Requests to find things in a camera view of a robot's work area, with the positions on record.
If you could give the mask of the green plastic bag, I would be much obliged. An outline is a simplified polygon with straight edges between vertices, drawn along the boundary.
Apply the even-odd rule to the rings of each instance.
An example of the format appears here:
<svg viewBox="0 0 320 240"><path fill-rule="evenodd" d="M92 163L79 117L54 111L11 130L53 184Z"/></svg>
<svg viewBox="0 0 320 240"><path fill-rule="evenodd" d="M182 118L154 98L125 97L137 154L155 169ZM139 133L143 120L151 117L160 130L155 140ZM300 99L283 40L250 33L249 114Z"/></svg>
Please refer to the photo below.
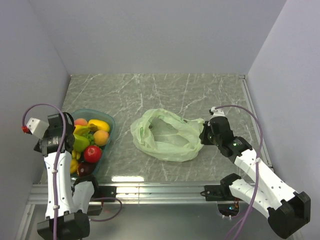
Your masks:
<svg viewBox="0 0 320 240"><path fill-rule="evenodd" d="M134 145L161 161L182 163L203 148L204 119L185 119L163 108L149 109L130 126Z"/></svg>

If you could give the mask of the dark red apple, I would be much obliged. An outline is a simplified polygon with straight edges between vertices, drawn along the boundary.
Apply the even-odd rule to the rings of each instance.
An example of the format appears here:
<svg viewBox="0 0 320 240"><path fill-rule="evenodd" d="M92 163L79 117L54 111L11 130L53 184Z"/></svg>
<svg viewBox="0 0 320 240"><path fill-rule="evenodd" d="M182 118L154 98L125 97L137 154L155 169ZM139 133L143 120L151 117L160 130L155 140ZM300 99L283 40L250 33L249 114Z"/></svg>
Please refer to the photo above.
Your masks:
<svg viewBox="0 0 320 240"><path fill-rule="evenodd" d="M78 164L76 173L79 177L85 177L88 175L91 175L96 168L95 163L90 163L90 162L80 162Z"/></svg>

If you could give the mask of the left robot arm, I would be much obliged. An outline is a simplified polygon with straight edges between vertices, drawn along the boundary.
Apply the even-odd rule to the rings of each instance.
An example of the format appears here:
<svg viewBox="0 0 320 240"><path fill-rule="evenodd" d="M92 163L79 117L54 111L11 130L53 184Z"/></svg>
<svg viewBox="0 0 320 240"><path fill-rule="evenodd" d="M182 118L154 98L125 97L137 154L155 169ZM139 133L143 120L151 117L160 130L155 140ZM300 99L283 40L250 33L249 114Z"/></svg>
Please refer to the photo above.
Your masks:
<svg viewBox="0 0 320 240"><path fill-rule="evenodd" d="M89 202L100 197L101 189L93 175L71 182L73 117L64 112L47 120L48 128L34 147L44 158L48 191L45 220L37 224L37 233L44 240L81 240L90 234Z"/></svg>

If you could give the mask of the yellow banana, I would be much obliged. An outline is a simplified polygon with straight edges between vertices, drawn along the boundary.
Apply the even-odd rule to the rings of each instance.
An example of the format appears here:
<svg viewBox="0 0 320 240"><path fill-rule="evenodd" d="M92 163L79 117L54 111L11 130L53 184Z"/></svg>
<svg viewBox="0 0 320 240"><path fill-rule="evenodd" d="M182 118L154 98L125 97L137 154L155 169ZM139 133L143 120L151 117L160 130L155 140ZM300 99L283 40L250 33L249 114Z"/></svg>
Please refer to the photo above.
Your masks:
<svg viewBox="0 0 320 240"><path fill-rule="evenodd" d="M84 134L89 133L89 128L87 126L76 125L75 130L73 131L73 135L83 136ZM74 149L71 152L72 158L77 161L80 159L82 152L76 152Z"/></svg>

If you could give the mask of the red and green fruit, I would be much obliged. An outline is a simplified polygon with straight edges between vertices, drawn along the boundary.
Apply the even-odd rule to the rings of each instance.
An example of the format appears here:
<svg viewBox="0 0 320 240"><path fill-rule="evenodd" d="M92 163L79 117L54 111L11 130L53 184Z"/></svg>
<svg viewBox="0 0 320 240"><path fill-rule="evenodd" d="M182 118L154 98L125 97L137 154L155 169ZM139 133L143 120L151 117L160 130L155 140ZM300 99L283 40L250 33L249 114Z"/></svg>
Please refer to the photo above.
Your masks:
<svg viewBox="0 0 320 240"><path fill-rule="evenodd" d="M102 156L102 150L96 145L88 146L83 152L83 158L86 162L95 164Z"/></svg>

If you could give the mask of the green round fruit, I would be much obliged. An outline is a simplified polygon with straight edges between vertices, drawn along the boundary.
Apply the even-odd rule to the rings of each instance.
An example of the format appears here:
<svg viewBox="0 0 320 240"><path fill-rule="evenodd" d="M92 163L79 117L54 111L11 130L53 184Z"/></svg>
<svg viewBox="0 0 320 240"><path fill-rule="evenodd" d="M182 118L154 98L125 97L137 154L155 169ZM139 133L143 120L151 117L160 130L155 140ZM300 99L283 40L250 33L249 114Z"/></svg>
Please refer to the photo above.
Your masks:
<svg viewBox="0 0 320 240"><path fill-rule="evenodd" d="M74 136L73 149L76 152L81 153L90 145L90 141L88 140L87 137L77 135L77 134L74 134L73 136Z"/></svg>

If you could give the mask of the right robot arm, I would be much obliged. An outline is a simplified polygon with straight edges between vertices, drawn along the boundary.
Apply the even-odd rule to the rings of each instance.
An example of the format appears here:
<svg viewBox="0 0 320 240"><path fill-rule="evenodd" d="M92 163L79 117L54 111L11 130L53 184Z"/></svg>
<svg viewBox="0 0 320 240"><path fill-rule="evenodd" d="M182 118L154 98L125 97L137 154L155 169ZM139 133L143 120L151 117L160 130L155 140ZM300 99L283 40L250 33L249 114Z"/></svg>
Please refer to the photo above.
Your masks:
<svg viewBox="0 0 320 240"><path fill-rule="evenodd" d="M199 136L204 145L214 145L220 153L242 169L258 187L249 185L236 173L220 180L219 186L206 185L201 195L206 201L230 201L234 198L252 204L264 215L271 229L287 239L311 219L311 199L282 181L262 160L253 147L240 136L234 136L225 116L205 121Z"/></svg>

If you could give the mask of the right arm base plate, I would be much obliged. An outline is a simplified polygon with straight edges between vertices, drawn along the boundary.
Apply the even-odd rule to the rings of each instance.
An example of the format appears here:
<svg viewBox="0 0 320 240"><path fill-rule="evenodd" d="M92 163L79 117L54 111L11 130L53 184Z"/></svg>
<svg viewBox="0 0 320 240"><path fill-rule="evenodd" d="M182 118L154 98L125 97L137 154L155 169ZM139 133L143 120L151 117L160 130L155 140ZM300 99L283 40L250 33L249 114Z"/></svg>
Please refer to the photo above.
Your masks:
<svg viewBox="0 0 320 240"><path fill-rule="evenodd" d="M221 192L219 185L205 185L200 195L205 198L206 202L224 201L225 197Z"/></svg>

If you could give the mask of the green grape bunch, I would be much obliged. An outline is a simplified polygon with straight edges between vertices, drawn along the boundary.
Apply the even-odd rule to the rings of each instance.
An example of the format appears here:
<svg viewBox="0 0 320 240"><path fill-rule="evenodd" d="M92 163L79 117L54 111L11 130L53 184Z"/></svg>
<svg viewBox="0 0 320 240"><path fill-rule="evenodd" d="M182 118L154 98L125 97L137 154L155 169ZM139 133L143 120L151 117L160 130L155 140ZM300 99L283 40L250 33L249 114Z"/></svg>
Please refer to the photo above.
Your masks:
<svg viewBox="0 0 320 240"><path fill-rule="evenodd" d="M84 134L83 137L88 139L90 145L95 145L94 136L91 132Z"/></svg>

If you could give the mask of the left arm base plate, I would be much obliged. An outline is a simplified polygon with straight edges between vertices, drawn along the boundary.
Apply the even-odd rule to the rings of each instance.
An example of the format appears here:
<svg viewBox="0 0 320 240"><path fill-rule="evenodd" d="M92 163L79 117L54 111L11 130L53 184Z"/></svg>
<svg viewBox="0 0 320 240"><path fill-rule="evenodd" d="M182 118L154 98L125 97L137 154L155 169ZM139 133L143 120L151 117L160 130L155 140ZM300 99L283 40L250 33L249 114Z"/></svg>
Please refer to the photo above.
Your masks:
<svg viewBox="0 0 320 240"><path fill-rule="evenodd" d="M97 194L98 198L108 198L107 200L104 200L105 202L115 202L117 194L117 187L116 186L99 186L99 192Z"/></svg>

